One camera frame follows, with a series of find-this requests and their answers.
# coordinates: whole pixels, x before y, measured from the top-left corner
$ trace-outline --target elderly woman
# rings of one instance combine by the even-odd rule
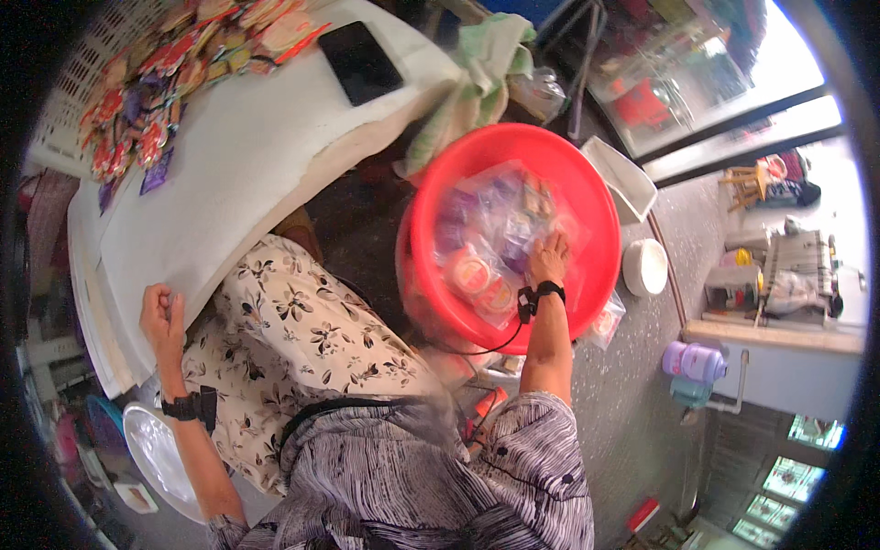
[[[531,281],[561,288],[567,260],[563,235],[536,242]],[[592,548],[560,293],[473,461],[424,362],[302,246],[266,236],[216,306],[186,352],[183,296],[151,286],[141,317],[165,401],[217,389],[211,436],[172,421],[214,548]],[[286,495],[254,526],[224,461]]]

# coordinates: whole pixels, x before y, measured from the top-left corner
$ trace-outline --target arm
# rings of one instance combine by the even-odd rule
[[[156,353],[162,394],[169,402],[187,396],[180,367],[184,338],[183,296],[178,294],[169,303],[170,295],[171,289],[164,284],[147,287],[141,311],[141,330]],[[172,419],[172,430],[180,459],[205,519],[225,514],[246,524],[238,492],[202,423]]]
[[[550,235],[546,242],[535,241],[529,257],[532,282],[537,285],[553,281],[562,286],[568,256],[566,236],[558,231]],[[565,304],[554,292],[539,299],[519,392],[549,392],[571,406],[571,367],[571,340],[568,337]]]

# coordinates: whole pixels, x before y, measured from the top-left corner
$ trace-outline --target woman's hand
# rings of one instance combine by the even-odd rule
[[[143,291],[141,330],[156,354],[160,371],[179,369],[183,356],[183,295],[169,300],[171,289],[159,283]]]
[[[561,231],[554,231],[544,242],[536,240],[529,256],[532,284],[552,281],[561,287],[570,255],[568,237]]]

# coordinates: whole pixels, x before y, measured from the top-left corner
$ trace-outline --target woman's left hand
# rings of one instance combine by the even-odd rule
[[[169,299],[168,285],[153,284],[143,291],[141,330],[156,354],[159,369],[179,368],[183,356],[183,295]]]

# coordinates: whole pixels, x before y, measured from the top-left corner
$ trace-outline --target white plastic crate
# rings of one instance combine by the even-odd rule
[[[64,64],[33,131],[28,160],[90,178],[92,151],[82,150],[79,119],[101,69],[179,0],[111,0]]]

